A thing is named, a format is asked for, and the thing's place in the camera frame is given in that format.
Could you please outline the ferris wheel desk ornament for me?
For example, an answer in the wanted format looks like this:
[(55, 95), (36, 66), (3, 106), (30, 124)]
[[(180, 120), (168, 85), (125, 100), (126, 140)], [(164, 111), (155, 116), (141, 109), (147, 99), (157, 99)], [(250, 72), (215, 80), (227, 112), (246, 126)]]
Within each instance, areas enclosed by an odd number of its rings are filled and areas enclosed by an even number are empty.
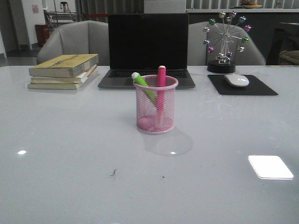
[(215, 56), (214, 60), (207, 62), (207, 70), (214, 73), (227, 74), (235, 72), (235, 63), (232, 61), (231, 57), (233, 51), (229, 49), (229, 44), (233, 43), (236, 45), (238, 52), (243, 52), (245, 48), (241, 45), (237, 45), (237, 41), (233, 39), (240, 39), (242, 43), (247, 43), (249, 41), (248, 37), (237, 37), (233, 32), (236, 26), (231, 26), (232, 20), (236, 17), (237, 12), (231, 11), (229, 14), (221, 11), (219, 12), (219, 18), (222, 19), (222, 28), (216, 25), (216, 19), (210, 19), (208, 21), (208, 26), (203, 28), (203, 33), (216, 33), (217, 37), (213, 40), (206, 39), (203, 44), (206, 46), (207, 53), (213, 53), (216, 49), (216, 45), (220, 44), (220, 52)]

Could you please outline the fruit bowl on counter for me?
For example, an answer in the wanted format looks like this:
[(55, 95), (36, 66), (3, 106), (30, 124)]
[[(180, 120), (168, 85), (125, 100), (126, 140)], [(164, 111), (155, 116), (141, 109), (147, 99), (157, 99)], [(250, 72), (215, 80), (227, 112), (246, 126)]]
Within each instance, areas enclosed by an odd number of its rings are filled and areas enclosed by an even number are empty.
[(259, 5), (257, 2), (252, 2), (250, 0), (241, 0), (240, 6), (245, 9), (255, 9), (262, 7), (262, 5)]

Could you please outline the red trash bin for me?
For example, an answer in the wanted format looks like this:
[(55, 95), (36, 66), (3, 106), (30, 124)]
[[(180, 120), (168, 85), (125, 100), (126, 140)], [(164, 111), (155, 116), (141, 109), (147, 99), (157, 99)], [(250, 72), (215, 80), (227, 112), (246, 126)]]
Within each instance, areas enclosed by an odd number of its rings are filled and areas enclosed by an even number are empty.
[(50, 37), (49, 26), (47, 24), (36, 24), (35, 30), (38, 46), (42, 47)]

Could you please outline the white computer mouse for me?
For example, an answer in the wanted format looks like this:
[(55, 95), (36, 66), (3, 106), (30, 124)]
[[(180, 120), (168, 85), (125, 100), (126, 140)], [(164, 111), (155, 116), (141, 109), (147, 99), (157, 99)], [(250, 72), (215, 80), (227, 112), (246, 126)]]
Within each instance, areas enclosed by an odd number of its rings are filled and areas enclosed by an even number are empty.
[(227, 74), (224, 78), (226, 82), (233, 87), (246, 87), (249, 85), (249, 80), (244, 75)]

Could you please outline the pink mesh pen holder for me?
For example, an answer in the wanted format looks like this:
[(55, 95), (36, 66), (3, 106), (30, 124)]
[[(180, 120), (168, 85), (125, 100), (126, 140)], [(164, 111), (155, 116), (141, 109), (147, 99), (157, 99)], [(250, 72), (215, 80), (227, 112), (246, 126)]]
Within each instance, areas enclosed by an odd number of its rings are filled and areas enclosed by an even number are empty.
[(166, 133), (174, 127), (175, 90), (178, 80), (167, 76), (164, 90), (164, 111), (162, 123), (157, 114), (157, 75), (142, 77), (146, 85), (140, 85), (133, 80), (136, 90), (136, 124), (139, 129), (147, 133)]

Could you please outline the pale bottom book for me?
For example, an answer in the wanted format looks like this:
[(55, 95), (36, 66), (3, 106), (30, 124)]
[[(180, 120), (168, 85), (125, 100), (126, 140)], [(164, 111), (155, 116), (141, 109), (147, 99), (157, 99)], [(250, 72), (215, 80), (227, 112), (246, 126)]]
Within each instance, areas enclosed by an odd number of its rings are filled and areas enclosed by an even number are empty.
[(29, 89), (45, 89), (45, 90), (77, 90), (83, 83), (79, 83), (79, 84), (34, 84), (34, 83), (30, 82), (27, 84), (27, 87)]

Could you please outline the black mouse pad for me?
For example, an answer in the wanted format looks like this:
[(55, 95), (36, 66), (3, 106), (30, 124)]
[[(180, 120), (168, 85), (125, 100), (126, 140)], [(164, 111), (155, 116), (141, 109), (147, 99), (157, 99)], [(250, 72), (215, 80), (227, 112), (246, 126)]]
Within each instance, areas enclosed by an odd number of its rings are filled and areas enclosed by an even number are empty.
[(221, 95), (244, 95), (244, 96), (277, 96), (278, 93), (263, 83), (254, 75), (245, 75), (249, 84), (245, 87), (231, 86), (224, 75), (208, 75), (208, 78)]

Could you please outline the pink highlighter pen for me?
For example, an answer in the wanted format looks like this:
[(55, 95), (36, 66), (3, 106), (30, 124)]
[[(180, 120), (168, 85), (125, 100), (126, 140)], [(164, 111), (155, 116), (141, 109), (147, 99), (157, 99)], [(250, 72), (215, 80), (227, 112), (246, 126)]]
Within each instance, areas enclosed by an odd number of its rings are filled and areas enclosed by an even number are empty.
[(160, 88), (157, 92), (157, 114), (160, 123), (163, 121), (163, 111), (164, 111), (164, 90), (162, 87), (166, 85), (166, 67), (160, 65), (158, 68), (157, 86)]

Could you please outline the yellow top book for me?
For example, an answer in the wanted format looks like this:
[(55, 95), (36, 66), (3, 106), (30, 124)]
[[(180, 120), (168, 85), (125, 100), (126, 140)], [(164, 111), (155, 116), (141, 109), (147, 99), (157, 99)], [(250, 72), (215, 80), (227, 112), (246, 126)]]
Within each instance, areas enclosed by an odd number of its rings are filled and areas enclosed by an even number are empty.
[(61, 55), (30, 68), (29, 75), (32, 77), (73, 78), (98, 62), (98, 54)]

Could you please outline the grey laptop black screen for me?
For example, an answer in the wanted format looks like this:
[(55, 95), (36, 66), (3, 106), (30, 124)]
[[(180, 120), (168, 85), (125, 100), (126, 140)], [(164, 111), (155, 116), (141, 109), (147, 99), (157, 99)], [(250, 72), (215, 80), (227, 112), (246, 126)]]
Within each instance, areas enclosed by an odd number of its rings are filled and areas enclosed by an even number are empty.
[(98, 87), (133, 89), (133, 72), (156, 75), (163, 65), (177, 88), (194, 88), (187, 69), (188, 28), (187, 13), (109, 15), (110, 69)]

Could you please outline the white middle book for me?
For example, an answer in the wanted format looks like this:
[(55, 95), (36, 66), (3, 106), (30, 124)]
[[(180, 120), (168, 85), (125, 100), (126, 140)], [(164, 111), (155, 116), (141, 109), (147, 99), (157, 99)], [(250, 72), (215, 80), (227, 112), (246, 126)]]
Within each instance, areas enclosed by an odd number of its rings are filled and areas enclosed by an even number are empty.
[(82, 72), (76, 77), (31, 77), (34, 84), (79, 84), (85, 82), (96, 70), (97, 65), (92, 66), (88, 70)]

